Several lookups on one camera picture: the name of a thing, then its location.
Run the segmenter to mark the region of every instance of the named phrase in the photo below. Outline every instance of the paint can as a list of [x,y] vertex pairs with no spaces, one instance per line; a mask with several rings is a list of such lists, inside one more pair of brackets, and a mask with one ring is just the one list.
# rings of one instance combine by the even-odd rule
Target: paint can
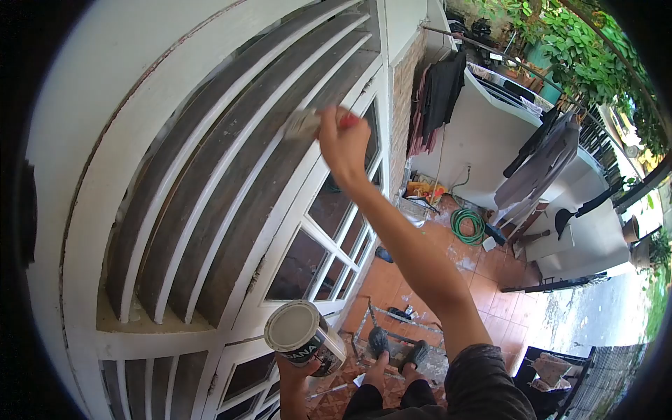
[[345,342],[307,300],[294,300],[273,312],[263,338],[295,366],[318,360],[320,367],[312,376],[331,375],[343,366],[347,357]]

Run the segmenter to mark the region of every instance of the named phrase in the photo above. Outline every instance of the person's arm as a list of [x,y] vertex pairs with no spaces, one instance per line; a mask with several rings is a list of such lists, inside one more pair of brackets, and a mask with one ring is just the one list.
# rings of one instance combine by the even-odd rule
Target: person's arm
[[280,373],[280,419],[306,420],[306,378],[320,367],[320,362],[311,360],[302,368],[292,365],[276,353]]
[[337,128],[343,108],[321,112],[322,156],[339,187],[357,204],[392,255],[407,283],[441,321],[449,362],[472,344],[492,344],[455,265],[368,181],[364,156],[371,130],[365,119]]

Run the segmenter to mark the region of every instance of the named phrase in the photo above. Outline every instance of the tiled floor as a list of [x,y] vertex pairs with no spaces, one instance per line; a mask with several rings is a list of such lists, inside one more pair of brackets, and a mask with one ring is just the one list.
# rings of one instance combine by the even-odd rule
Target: tiled floor
[[[516,259],[508,245],[497,246],[485,252],[482,247],[464,244],[456,239],[450,230],[450,214],[459,208],[457,203],[451,197],[444,196],[438,208],[441,215],[426,222],[421,230],[436,247],[444,250],[446,257],[458,266],[464,281],[469,285],[478,313],[493,343],[501,347],[507,369],[509,373],[513,373],[527,348],[526,341],[530,338],[528,327],[534,318],[537,296],[536,294],[502,293],[500,289],[538,284],[541,277],[539,270],[534,264],[525,261],[524,254],[521,259]],[[463,233],[471,227],[471,223],[468,224],[469,226],[462,229]],[[354,333],[359,328],[369,297],[373,305],[383,309],[393,306],[404,310],[408,305],[412,305],[419,315],[416,321],[425,325],[433,326],[432,323],[439,322],[427,305],[413,293],[404,281],[396,264],[375,258],[341,328],[344,339],[349,340],[351,335],[348,333]],[[441,339],[438,334],[401,323],[390,317],[376,319],[383,328],[411,339],[425,339],[434,346],[438,345]],[[361,337],[367,337],[372,327],[371,321],[367,320]],[[349,355],[344,369],[317,381],[317,390],[311,391],[312,393],[328,390],[343,383],[348,383],[348,387],[310,400],[308,407],[311,418],[341,418],[347,401],[355,390],[352,380],[363,372],[364,369],[356,364],[353,355]],[[395,378],[387,378],[383,396],[384,407],[397,407],[402,394],[403,383]],[[435,395],[437,401],[445,403],[442,387],[436,390]]]

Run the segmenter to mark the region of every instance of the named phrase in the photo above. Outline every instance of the black shorts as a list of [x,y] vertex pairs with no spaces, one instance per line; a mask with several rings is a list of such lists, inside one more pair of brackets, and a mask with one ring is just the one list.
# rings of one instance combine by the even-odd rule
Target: black shorts
[[[422,407],[423,405],[437,405],[429,384],[424,379],[414,380],[401,397],[401,409]],[[382,395],[371,385],[362,385],[352,396],[345,408],[343,420],[356,417],[366,417],[367,413],[374,414],[382,411]]]

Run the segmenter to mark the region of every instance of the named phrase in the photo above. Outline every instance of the person's leg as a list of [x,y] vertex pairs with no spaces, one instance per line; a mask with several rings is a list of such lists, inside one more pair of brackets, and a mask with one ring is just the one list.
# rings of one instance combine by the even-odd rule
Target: person's leg
[[382,410],[383,377],[385,366],[390,361],[387,332],[380,327],[373,328],[369,333],[369,346],[376,356],[376,363],[366,371],[362,386],[350,398],[343,414],[343,420]]
[[409,388],[409,385],[416,380],[424,380],[427,382],[427,377],[416,369],[417,365],[415,363],[406,363],[401,370],[401,376],[404,377],[404,391],[406,391]]
[[404,395],[401,397],[401,408],[436,405],[436,399],[425,375],[417,371],[418,365],[427,357],[429,344],[420,340],[400,365],[404,377]]

